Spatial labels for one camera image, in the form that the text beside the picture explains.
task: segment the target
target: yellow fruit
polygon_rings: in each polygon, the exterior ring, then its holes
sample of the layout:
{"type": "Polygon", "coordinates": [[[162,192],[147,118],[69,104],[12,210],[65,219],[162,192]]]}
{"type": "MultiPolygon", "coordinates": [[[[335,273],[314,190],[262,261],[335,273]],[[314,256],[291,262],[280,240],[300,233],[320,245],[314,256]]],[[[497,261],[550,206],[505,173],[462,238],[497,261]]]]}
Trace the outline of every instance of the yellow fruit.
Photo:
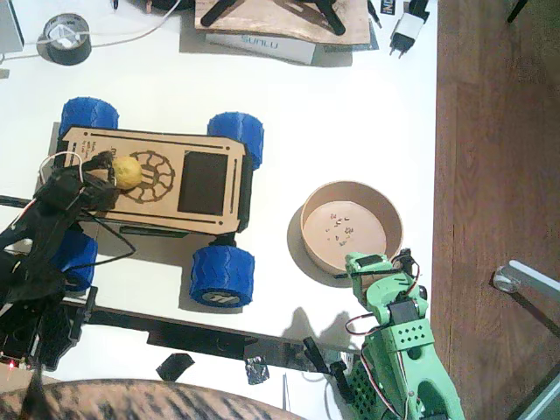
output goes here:
{"type": "Polygon", "coordinates": [[[116,157],[113,168],[117,188],[129,190],[142,182],[142,166],[132,156],[116,157]]]}

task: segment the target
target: plug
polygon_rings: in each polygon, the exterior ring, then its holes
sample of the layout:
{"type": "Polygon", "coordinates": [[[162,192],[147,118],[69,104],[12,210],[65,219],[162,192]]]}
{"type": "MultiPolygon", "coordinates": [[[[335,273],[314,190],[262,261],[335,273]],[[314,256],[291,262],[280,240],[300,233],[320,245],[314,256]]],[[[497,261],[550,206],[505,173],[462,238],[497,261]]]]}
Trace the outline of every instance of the plug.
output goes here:
{"type": "Polygon", "coordinates": [[[416,42],[422,26],[428,20],[429,12],[426,11],[428,0],[412,0],[409,10],[402,14],[402,17],[396,23],[393,35],[391,35],[391,53],[394,50],[400,51],[399,59],[405,54],[416,42]]]}

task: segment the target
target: bowl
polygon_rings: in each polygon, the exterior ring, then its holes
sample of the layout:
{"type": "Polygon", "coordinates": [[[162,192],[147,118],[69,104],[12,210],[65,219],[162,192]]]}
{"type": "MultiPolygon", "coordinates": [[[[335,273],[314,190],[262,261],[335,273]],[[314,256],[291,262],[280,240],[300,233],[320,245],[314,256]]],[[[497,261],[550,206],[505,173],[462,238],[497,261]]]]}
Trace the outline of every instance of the bowl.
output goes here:
{"type": "Polygon", "coordinates": [[[315,190],[301,213],[300,227],[309,257],[324,271],[346,271],[350,252],[395,256],[403,224],[395,206],[369,185],[337,181],[315,190]]]}

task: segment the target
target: wooden floor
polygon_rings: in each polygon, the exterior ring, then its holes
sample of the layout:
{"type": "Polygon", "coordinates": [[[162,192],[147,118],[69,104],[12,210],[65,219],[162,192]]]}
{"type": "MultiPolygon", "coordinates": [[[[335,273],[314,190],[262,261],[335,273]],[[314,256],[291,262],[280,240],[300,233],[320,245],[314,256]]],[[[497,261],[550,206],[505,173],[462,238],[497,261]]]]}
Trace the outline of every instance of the wooden floor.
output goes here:
{"type": "Polygon", "coordinates": [[[489,284],[512,258],[560,279],[560,2],[508,25],[512,7],[439,0],[431,319],[475,420],[512,418],[560,368],[560,305],[489,284]]]}

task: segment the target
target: striped fur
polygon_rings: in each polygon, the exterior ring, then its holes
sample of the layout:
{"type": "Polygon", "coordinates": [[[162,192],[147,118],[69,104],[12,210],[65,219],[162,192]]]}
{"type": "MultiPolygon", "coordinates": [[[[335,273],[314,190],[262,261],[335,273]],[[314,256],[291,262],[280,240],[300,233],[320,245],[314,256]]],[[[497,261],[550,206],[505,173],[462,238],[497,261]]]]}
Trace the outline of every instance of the striped fur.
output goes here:
{"type": "MultiPolygon", "coordinates": [[[[65,420],[272,420],[299,419],[291,413],[242,396],[174,382],[96,380],[60,382],[44,386],[52,417],[65,420]]],[[[0,395],[0,419],[39,419],[23,414],[26,391],[0,395]]]]}

